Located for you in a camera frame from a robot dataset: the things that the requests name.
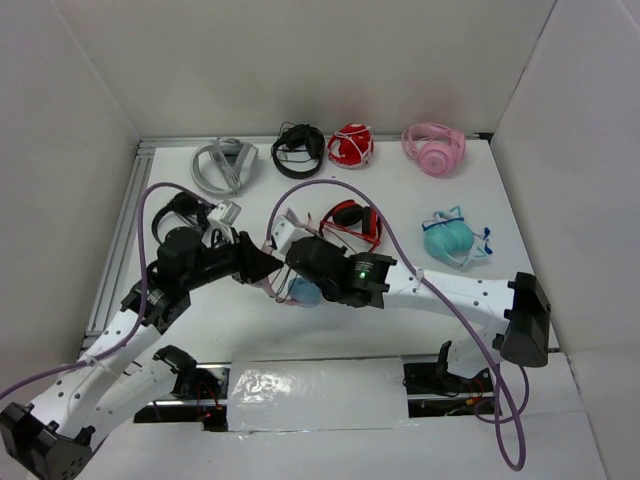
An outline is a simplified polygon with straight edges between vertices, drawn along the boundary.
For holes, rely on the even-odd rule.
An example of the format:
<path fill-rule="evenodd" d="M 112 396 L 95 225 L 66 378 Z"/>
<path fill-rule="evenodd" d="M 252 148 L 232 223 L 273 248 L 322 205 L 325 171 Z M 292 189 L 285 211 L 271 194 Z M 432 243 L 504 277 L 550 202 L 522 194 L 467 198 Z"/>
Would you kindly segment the pink blue cat ear headphones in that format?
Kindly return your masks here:
<path fill-rule="evenodd" d="M 310 225 L 310 219 L 306 221 L 300 220 L 297 215 L 291 210 L 287 209 L 284 214 L 280 214 L 288 217 L 294 222 L 298 222 L 303 226 L 307 226 L 314 234 L 317 235 L 317 231 Z M 268 237 L 265 241 L 269 241 L 271 244 L 271 228 L 268 230 Z M 315 307 L 320 303 L 321 291 L 312 282 L 305 280 L 300 275 L 296 274 L 293 279 L 286 279 L 282 282 L 282 286 L 274 288 L 276 280 L 270 280 L 269 277 L 256 284 L 258 288 L 261 288 L 269 298 L 273 299 L 276 303 L 306 307 Z"/>

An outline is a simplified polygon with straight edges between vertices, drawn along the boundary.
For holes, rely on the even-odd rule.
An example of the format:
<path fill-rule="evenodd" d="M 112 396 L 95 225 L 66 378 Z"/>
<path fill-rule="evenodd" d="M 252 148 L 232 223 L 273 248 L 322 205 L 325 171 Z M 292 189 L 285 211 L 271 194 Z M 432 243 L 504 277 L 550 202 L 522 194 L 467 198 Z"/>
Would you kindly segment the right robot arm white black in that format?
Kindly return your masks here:
<path fill-rule="evenodd" d="M 354 308 L 411 309 L 451 315 L 470 338 L 443 345 L 436 379 L 460 391 L 488 362 L 525 368 L 548 363 L 551 305 L 536 276 L 484 280 L 422 270 L 375 253 L 349 255 L 306 236 L 279 248 L 285 263 L 315 284 L 325 300 Z"/>

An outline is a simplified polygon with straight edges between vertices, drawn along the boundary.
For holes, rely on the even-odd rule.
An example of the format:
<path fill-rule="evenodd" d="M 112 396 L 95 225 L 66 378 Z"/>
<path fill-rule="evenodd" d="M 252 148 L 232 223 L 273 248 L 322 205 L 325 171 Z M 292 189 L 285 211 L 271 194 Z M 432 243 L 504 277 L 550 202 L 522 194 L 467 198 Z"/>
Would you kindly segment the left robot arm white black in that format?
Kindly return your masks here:
<path fill-rule="evenodd" d="M 196 390 L 197 363 L 183 350 L 158 347 L 146 363 L 139 360 L 190 306 L 191 291 L 227 276 L 253 284 L 282 265 L 245 232 L 208 247 L 188 227 L 171 230 L 145 278 L 82 355 L 82 367 L 29 404 L 2 411 L 7 453 L 39 479 L 76 478 L 112 431 L 153 398 L 184 399 Z"/>

